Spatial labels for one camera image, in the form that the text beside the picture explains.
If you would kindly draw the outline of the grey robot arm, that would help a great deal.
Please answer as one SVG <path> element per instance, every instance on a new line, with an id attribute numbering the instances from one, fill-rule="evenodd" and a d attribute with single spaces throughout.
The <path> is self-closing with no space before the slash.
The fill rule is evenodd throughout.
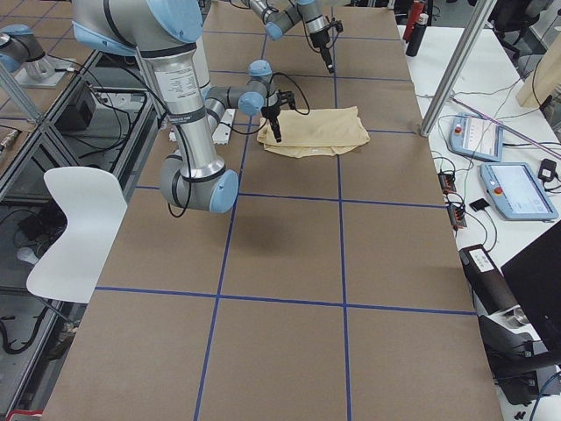
<path id="1" fill-rule="evenodd" d="M 252 10 L 265 25 L 266 33 L 272 40 L 278 40 L 289 30 L 303 25 L 311 49 L 320 54 L 330 74 L 335 73 L 331 56 L 337 36 L 344 28 L 340 20 L 323 15 L 318 1 L 290 1 L 290 5 L 279 10 L 268 1 L 243 1 L 242 4 Z"/>
<path id="2" fill-rule="evenodd" d="M 251 64 L 242 87 L 205 90 L 195 61 L 202 14 L 196 1 L 74 1 L 75 38 L 99 51 L 135 56 L 152 77 L 153 95 L 174 127 L 177 151 L 165 159 L 160 191 L 183 209 L 224 213 L 238 196 L 238 175 L 215 149 L 212 135 L 228 109 L 274 123 L 280 92 L 267 61 Z"/>

